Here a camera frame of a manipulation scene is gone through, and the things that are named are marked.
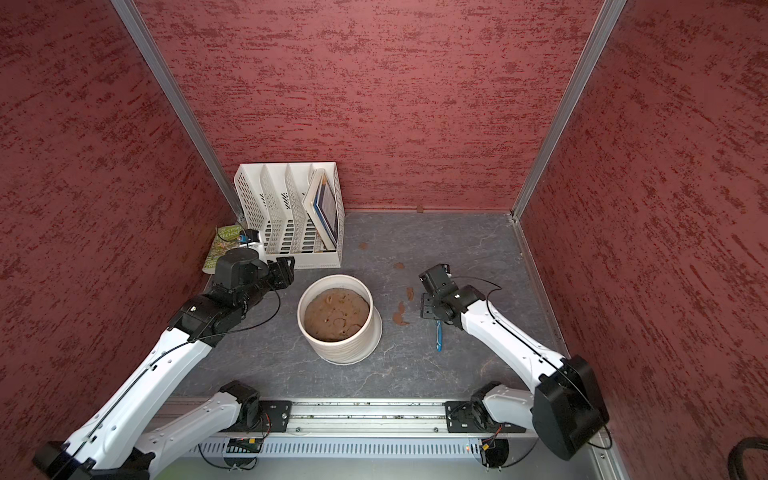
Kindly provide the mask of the white ceramic pot with mud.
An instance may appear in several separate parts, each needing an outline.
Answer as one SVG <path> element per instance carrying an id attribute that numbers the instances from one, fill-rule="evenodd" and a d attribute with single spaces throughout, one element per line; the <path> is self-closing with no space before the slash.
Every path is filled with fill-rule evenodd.
<path id="1" fill-rule="evenodd" d="M 368 287 L 342 274 L 325 276 L 305 290 L 297 306 L 297 322 L 317 355 L 334 365 L 363 361 L 383 333 Z"/>

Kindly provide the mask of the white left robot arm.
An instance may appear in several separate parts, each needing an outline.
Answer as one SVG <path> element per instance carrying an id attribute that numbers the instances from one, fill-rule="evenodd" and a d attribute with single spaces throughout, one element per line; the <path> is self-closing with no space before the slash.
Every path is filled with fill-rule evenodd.
<path id="1" fill-rule="evenodd" d="M 208 291 L 172 317 L 150 354 L 103 407 L 64 441 L 49 441 L 33 464 L 49 479 L 153 479 L 208 437 L 232 426 L 252 431 L 270 424 L 259 394 L 240 381 L 152 432 L 147 426 L 191 370 L 266 294 L 294 280 L 291 256 L 264 260 L 235 248 L 217 261 Z"/>

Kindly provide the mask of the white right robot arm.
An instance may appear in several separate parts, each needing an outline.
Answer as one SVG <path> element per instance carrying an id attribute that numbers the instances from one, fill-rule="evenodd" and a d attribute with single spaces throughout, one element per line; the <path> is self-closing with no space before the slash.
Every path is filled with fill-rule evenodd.
<path id="1" fill-rule="evenodd" d="M 490 382 L 469 400 L 448 403 L 452 430 L 484 434 L 481 462 L 491 468 L 510 465 L 499 455 L 507 427 L 532 431 L 556 457 L 571 459 L 607 427 L 609 413 L 591 365 L 580 356 L 549 349 L 506 319 L 490 296 L 472 285 L 458 286 L 446 264 L 421 273 L 421 316 L 453 326 L 480 340 L 523 381 L 522 390 Z"/>

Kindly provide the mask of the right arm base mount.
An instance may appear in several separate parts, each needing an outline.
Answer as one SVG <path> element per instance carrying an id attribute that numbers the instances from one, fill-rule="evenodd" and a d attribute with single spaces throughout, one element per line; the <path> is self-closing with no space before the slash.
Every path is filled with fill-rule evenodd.
<path id="1" fill-rule="evenodd" d="M 499 423 L 490 417 L 481 402 L 447 401 L 444 403 L 445 419 L 449 433 L 487 434 L 525 433 L 526 429 L 511 423 Z"/>

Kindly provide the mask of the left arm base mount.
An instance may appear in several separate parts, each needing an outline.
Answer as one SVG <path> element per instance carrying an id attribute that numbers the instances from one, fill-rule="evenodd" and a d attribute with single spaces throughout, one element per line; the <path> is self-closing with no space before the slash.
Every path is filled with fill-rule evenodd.
<path id="1" fill-rule="evenodd" d="M 233 425 L 223 430 L 233 434 L 285 433 L 293 403 L 288 400 L 259 400 L 247 403 Z"/>

